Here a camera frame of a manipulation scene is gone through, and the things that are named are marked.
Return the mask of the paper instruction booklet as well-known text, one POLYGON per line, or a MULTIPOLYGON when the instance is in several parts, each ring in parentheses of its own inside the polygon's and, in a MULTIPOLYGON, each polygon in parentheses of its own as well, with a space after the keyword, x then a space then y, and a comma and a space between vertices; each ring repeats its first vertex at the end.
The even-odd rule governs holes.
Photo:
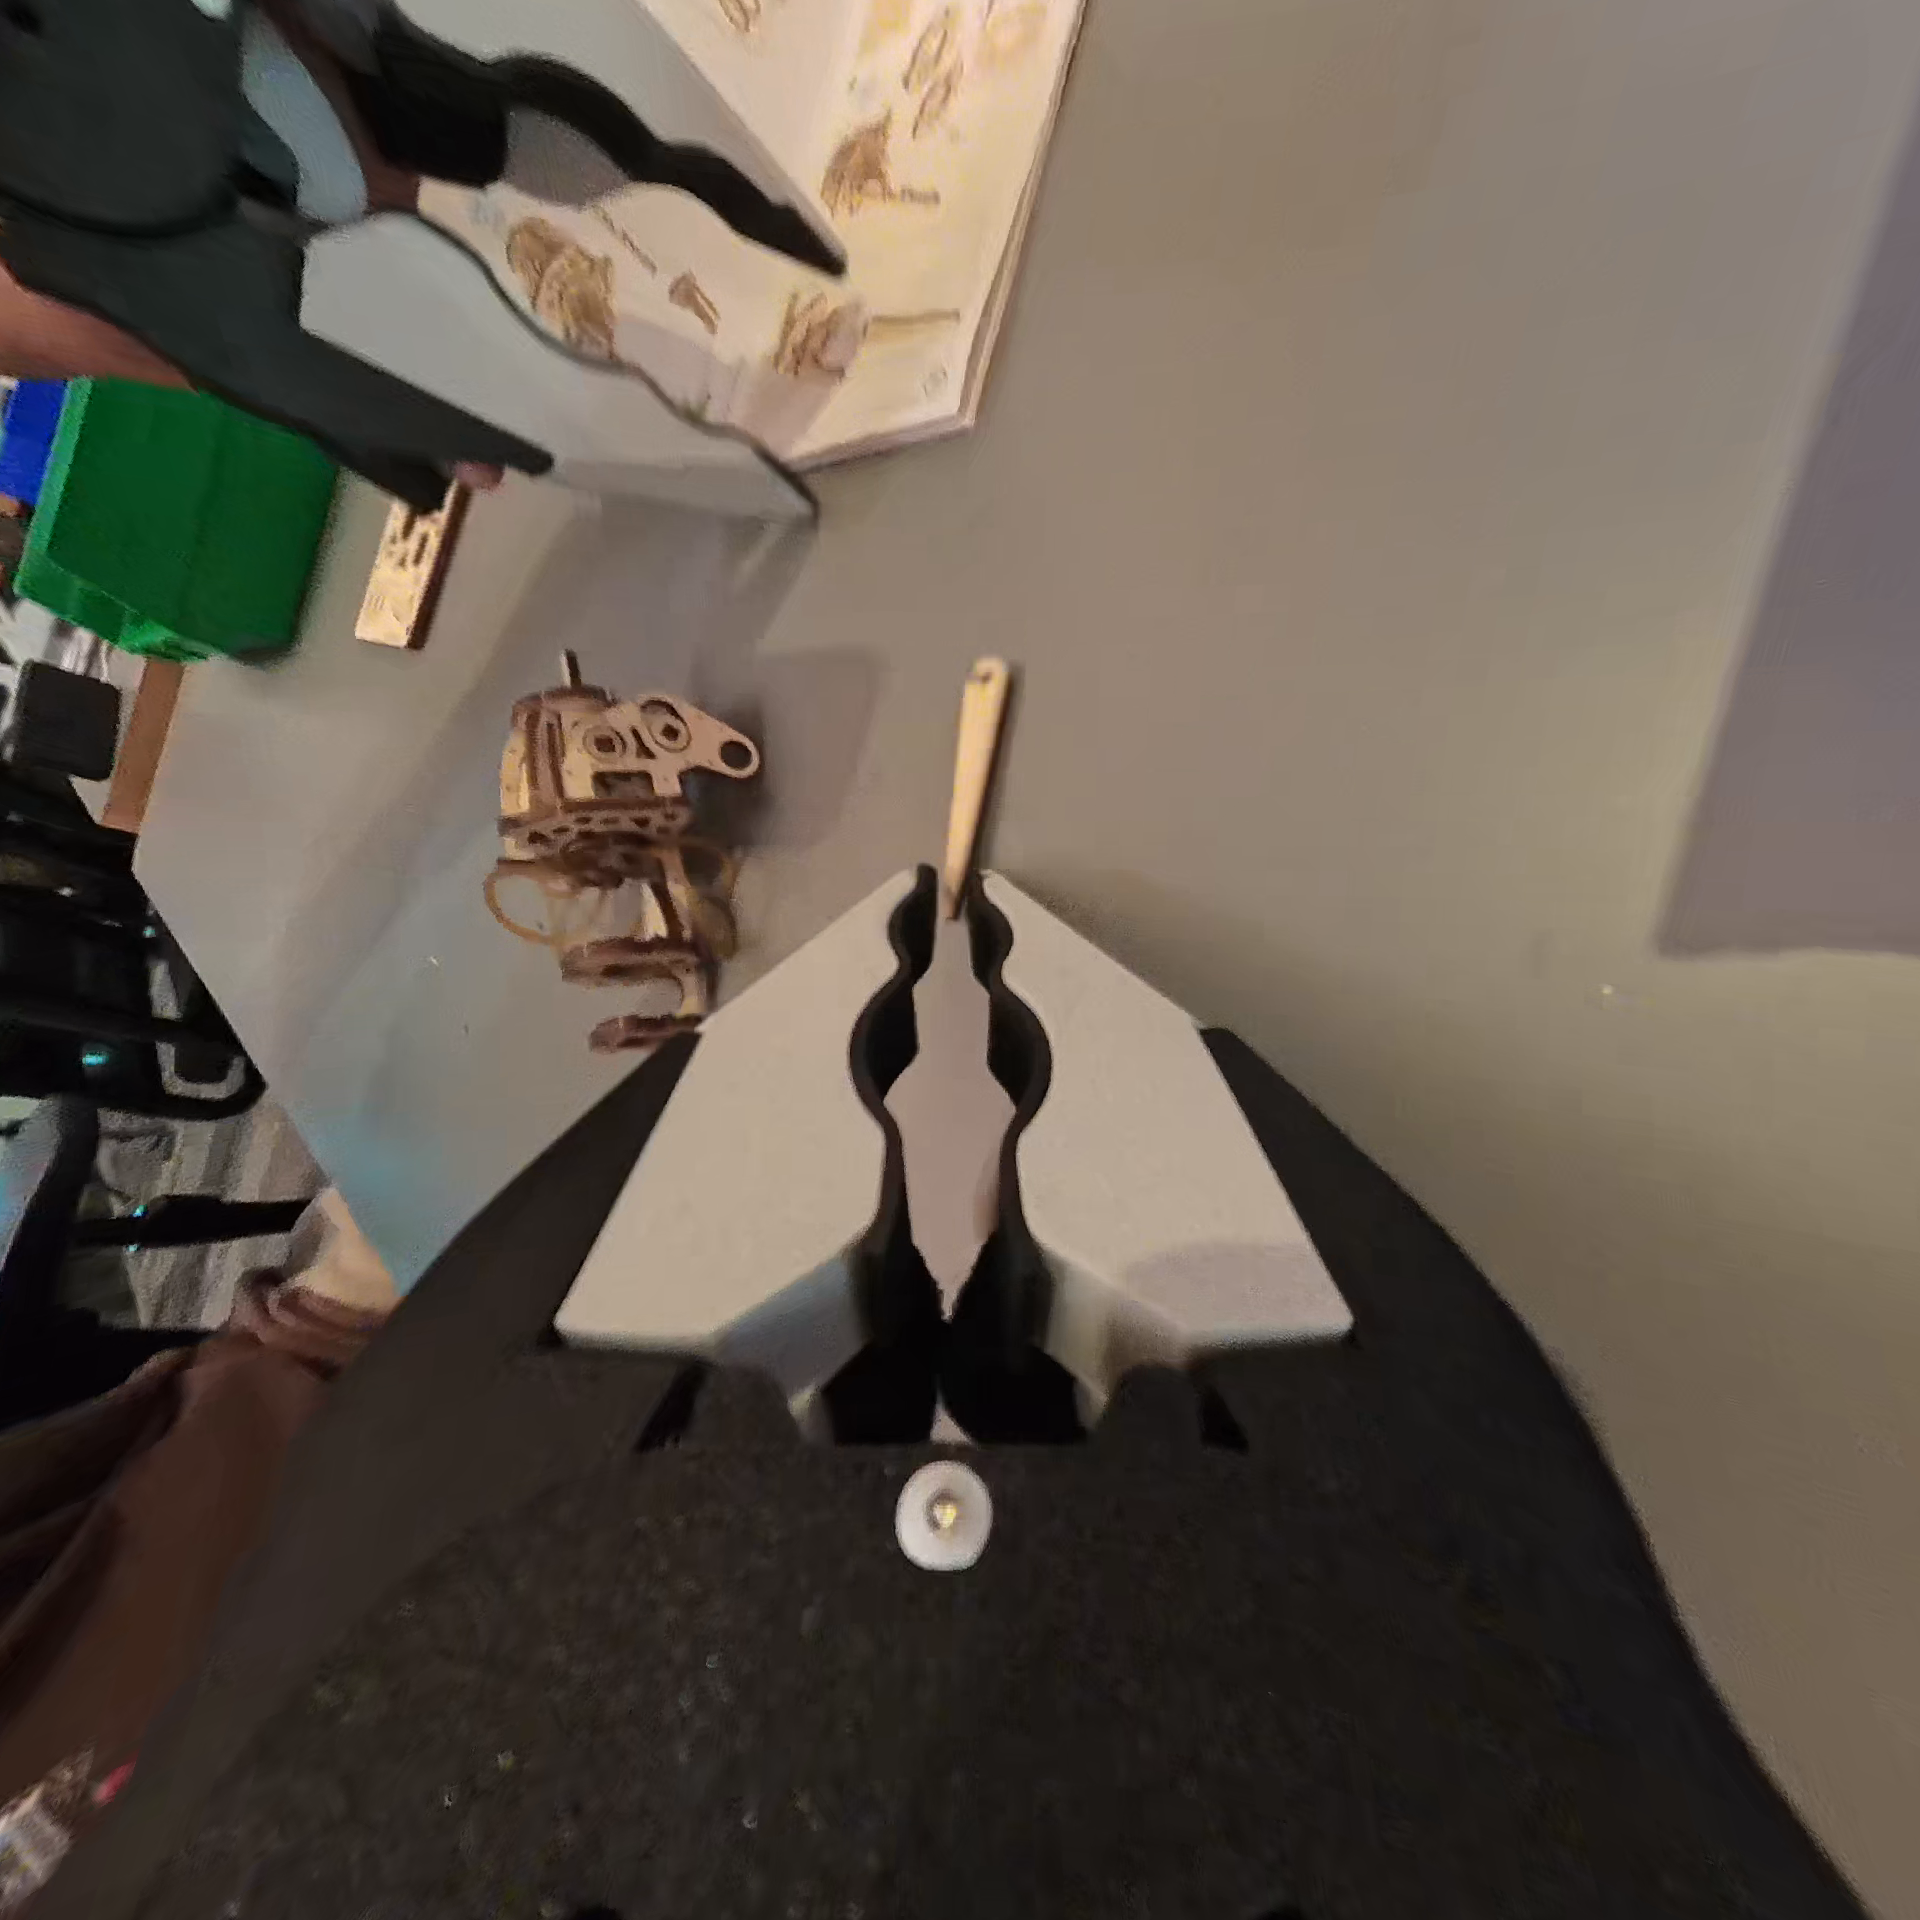
POLYGON ((971 430, 1083 8, 631 6, 670 31, 849 253, 833 280, 683 195, 581 208, 427 186, 558 343, 649 375, 683 411, 815 469, 971 430))

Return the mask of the slim pointed wooden part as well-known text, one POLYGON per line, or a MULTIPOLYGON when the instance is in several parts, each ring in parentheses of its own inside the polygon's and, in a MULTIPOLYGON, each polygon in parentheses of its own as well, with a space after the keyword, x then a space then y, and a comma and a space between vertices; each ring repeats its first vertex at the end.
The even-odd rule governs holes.
POLYGON ((975 871, 1014 675, 999 657, 971 663, 958 706, 941 859, 945 918, 956 921, 975 871))

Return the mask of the black office chair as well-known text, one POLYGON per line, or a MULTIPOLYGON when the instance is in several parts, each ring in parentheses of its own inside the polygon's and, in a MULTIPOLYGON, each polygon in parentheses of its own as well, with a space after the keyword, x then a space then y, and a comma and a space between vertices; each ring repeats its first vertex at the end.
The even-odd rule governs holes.
POLYGON ((121 696, 5 663, 2 1098, 230 1121, 266 1082, 133 871, 134 838, 76 783, 107 778, 121 696))

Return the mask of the yellow rubber band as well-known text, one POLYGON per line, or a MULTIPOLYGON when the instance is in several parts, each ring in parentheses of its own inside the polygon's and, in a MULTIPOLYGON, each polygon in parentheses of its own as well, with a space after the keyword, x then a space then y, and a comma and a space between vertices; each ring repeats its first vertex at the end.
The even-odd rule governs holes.
POLYGON ((707 839, 617 845, 610 853, 503 857, 484 902, 507 933, 558 954, 627 942, 726 962, 739 946, 737 879, 739 856, 707 839))

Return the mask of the assembled wooden model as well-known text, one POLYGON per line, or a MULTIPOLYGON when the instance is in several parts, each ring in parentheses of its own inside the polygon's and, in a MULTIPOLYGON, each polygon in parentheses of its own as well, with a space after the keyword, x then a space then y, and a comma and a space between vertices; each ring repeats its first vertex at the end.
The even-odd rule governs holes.
MULTIPOLYGON (((694 838, 726 848, 705 835, 699 801, 709 785, 745 785, 759 774, 759 746, 729 722, 668 691, 617 696, 588 682, 578 654, 565 649, 561 682, 511 709, 499 765, 497 862, 694 838)), ((606 1057, 697 1031, 733 959, 705 962, 687 950, 627 942, 527 946, 547 952, 569 987, 631 998, 591 1027, 588 1045, 606 1057)))

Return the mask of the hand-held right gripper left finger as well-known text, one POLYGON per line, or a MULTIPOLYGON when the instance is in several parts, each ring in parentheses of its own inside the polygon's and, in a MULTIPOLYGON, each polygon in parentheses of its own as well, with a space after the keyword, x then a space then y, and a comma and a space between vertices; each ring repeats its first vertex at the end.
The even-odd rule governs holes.
POLYGON ((923 1261, 886 1105, 922 1053, 922 976, 914 870, 709 1018, 561 1343, 764 1377, 809 1433, 923 1433, 923 1261))

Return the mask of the blue plastic bin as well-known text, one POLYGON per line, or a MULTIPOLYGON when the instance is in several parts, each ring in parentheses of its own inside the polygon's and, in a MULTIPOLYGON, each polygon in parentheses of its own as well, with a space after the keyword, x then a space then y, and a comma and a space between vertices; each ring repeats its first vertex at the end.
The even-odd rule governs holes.
POLYGON ((65 379, 17 379, 2 399, 0 495, 20 510, 38 504, 66 399, 65 379))

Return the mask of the thin plywood parts sheet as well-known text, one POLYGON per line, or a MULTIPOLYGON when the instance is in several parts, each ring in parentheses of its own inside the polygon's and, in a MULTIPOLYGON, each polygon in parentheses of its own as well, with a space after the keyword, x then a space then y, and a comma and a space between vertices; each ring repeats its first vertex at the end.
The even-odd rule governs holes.
POLYGON ((405 502, 388 507, 351 622, 356 641, 410 654, 425 647, 470 498, 454 482, 429 512, 405 502))

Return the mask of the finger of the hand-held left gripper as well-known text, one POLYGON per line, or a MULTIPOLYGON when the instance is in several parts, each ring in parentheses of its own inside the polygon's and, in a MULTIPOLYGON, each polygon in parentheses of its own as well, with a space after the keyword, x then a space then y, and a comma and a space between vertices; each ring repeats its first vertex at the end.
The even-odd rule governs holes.
POLYGON ((429 33, 371 33, 367 131, 387 163, 436 186, 509 186, 573 208, 662 187, 757 249, 827 277, 849 269, 790 190, 757 184, 699 137, 659 133, 612 87, 548 56, 470 56, 429 33))
POLYGON ((561 343, 477 255, 417 215, 380 214, 308 243, 302 326, 530 442, 566 490, 743 522, 818 520, 809 485, 751 435, 561 343))

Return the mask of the green plastic bin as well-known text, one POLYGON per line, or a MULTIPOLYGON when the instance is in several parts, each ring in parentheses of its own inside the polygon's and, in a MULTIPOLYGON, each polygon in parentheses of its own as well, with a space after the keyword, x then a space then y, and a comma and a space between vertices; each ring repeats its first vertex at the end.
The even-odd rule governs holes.
POLYGON ((14 570, 37 608, 131 657, 182 666, 278 657, 299 635, 339 467, 222 400, 115 379, 28 382, 60 400, 31 445, 38 490, 14 570))

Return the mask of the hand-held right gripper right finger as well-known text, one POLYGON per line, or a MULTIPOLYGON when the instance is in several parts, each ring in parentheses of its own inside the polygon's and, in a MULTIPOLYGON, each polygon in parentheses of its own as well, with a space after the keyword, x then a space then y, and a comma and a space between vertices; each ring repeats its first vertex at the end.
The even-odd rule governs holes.
POLYGON ((997 981, 1038 1021, 1045 1091, 1013 1131, 1014 1198, 1047 1283, 1041 1351, 1097 1421, 1139 1368, 1350 1336, 1353 1311, 1199 1023, 1009 879, 997 981))

